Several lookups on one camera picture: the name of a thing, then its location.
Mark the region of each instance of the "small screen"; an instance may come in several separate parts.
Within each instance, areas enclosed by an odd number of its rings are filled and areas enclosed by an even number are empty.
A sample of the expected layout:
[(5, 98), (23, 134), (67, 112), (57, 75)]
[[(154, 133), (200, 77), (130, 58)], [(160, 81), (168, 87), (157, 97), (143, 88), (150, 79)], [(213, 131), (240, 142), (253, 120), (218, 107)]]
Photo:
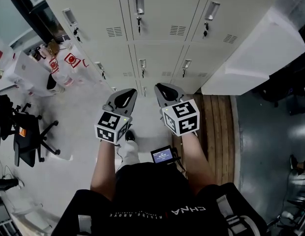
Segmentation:
[(172, 158), (172, 153), (169, 148), (153, 154), (153, 159), (155, 163), (161, 163)]

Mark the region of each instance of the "locker door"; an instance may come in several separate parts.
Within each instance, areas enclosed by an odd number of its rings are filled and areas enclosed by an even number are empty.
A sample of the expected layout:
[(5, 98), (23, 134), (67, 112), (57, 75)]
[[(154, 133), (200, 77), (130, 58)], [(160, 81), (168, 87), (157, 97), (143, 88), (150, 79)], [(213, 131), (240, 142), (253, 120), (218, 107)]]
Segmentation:
[(128, 0), (134, 40), (185, 40), (198, 1)]
[(76, 37), (80, 37), (83, 48), (126, 41), (120, 0), (46, 1), (66, 32), (78, 28)]
[(109, 86), (116, 90), (137, 89), (133, 65), (128, 45), (102, 47), (91, 60), (104, 77)]
[(220, 67), (228, 58), (226, 53), (227, 50), (190, 46), (173, 84), (181, 87), (186, 93), (195, 93), (205, 83), (211, 72)]
[(192, 41), (235, 49), (271, 3), (272, 0), (208, 0)]
[(183, 45), (137, 44), (137, 58), (140, 87), (143, 95), (153, 97), (153, 87), (159, 82), (170, 83), (178, 63)]

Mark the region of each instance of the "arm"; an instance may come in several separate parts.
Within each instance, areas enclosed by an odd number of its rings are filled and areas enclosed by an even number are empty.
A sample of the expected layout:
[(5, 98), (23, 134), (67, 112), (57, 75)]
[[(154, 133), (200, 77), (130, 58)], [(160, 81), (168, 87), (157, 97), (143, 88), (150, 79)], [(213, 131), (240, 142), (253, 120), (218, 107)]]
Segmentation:
[(110, 201), (115, 194), (114, 158), (114, 144), (102, 141), (90, 185), (90, 190), (102, 194)]
[(196, 195), (205, 186), (216, 184), (216, 180), (198, 138), (188, 133), (182, 135), (182, 142), (188, 182)]

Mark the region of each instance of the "locker handle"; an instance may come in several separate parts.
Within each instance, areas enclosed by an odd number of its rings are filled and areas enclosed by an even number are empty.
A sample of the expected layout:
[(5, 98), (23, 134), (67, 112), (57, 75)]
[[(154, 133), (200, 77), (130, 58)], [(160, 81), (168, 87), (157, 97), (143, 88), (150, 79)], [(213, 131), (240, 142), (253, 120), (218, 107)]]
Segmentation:
[(183, 69), (187, 69), (187, 68), (190, 66), (191, 62), (192, 62), (192, 60), (186, 59), (186, 60), (184, 61), (184, 63), (183, 63), (182, 68), (183, 68)]
[(146, 68), (146, 60), (145, 59), (139, 59), (139, 63), (142, 69)]
[(74, 14), (70, 8), (62, 10), (62, 13), (63, 13), (64, 18), (67, 20), (67, 22), (69, 23), (70, 26), (76, 26), (78, 24), (76, 18), (74, 17)]
[(102, 78), (106, 80), (105, 75), (104, 75), (104, 69), (103, 69), (102, 64), (101, 64), (100, 62), (95, 62), (94, 64), (95, 64), (96, 66), (98, 66), (98, 68), (99, 68), (100, 71), (101, 71), (101, 76), (102, 76)]
[(144, 0), (133, 0), (135, 15), (144, 14)]
[(205, 20), (212, 21), (220, 7), (220, 3), (211, 1), (210, 6), (205, 14)]

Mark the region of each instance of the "concrete floor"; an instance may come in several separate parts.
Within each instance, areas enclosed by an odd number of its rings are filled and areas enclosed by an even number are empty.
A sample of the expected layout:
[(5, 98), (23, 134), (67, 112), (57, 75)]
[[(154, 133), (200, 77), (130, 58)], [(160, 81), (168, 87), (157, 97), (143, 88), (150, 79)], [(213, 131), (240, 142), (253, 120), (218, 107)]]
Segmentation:
[[(289, 116), (289, 99), (279, 107), (248, 92), (237, 97), (241, 140), (240, 191), (270, 222), (282, 210), (290, 174), (289, 156), (305, 160), (305, 114)], [(286, 199), (293, 197), (305, 176), (289, 175)]]
[[(90, 187), (99, 147), (93, 124), (96, 113), (106, 102), (110, 92), (99, 84), (93, 87), (73, 85), (62, 94), (46, 98), (26, 97), (15, 88), (3, 94), (10, 97), (14, 106), (24, 105), (25, 102), (33, 103), (28, 112), (43, 116), (42, 129), (57, 119), (60, 123), (52, 128), (47, 143), (61, 150), (59, 157), (56, 157), (45, 153), (46, 150), (42, 147), (45, 162), (39, 163), (36, 158), (35, 166), (31, 168), (21, 160), (20, 166), (15, 167), (13, 137), (2, 141), (2, 165), (8, 165), (13, 174), (25, 183), (22, 190), (8, 190), (4, 199), (9, 198), (7, 203), (15, 209), (26, 209), (29, 204), (43, 204), (50, 215), (60, 217), (74, 193), (78, 189)], [(150, 151), (169, 145), (171, 141), (170, 131), (159, 120), (156, 98), (138, 97), (132, 116), (131, 129), (135, 130), (137, 136), (140, 160), (152, 162)], [(121, 159), (116, 156), (116, 169), (120, 164)]]

